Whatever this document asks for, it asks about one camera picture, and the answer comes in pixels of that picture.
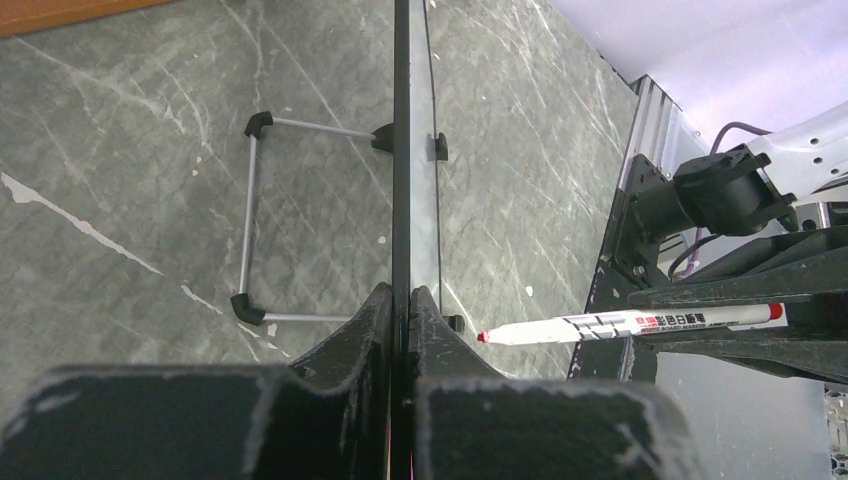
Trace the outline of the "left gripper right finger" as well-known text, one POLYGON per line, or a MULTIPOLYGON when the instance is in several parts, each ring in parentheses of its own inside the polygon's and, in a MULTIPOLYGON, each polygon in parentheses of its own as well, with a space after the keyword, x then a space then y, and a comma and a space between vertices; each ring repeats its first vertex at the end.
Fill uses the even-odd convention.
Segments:
POLYGON ((418 479, 701 479, 681 410, 652 385, 514 380, 409 300, 418 479))

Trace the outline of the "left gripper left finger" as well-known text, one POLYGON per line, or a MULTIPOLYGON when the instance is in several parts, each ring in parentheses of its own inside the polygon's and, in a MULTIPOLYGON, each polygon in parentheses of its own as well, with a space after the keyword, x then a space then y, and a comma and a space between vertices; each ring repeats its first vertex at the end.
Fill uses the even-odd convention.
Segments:
POLYGON ((74 365, 3 428, 5 479, 381 479, 392 290, 289 364, 74 365))

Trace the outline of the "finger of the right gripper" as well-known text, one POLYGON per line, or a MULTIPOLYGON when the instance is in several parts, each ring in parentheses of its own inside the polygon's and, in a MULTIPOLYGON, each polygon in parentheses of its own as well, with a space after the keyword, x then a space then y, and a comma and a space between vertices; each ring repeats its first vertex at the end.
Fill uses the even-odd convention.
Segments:
POLYGON ((722 328, 637 336, 634 343, 641 350, 702 355, 783 378, 847 383, 845 330, 722 328))
POLYGON ((639 309, 801 302, 847 292, 847 228, 758 238, 691 277, 631 294, 639 309))

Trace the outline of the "red whiteboard marker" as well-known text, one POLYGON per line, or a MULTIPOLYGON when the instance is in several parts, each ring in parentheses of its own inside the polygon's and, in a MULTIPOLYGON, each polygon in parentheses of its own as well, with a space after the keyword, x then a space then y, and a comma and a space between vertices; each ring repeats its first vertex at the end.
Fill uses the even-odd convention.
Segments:
POLYGON ((759 325, 781 318, 782 303, 705 309, 618 310, 558 316, 483 330, 483 344, 524 346, 575 343, 672 332, 759 325))

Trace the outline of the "whiteboard with black frame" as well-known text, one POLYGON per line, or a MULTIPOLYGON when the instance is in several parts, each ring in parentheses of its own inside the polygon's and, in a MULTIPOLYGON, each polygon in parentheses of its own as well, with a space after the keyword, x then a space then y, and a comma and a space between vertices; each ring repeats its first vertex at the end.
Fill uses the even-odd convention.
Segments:
POLYGON ((434 367, 469 349, 440 312, 438 164, 426 5, 394 5, 394 118, 370 139, 393 161, 391 280, 285 366, 259 410, 251 479, 422 479, 434 367))

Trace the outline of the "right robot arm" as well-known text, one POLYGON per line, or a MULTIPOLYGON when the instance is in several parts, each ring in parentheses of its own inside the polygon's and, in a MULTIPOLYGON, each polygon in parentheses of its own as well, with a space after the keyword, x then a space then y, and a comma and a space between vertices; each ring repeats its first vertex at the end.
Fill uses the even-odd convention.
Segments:
POLYGON ((795 204, 847 173, 847 108, 760 133, 653 180, 638 156, 613 258, 642 285, 629 302, 639 341, 782 376, 847 381, 847 228, 803 230, 795 204), (659 243, 691 228, 695 248, 743 244, 691 273, 654 266, 659 243))

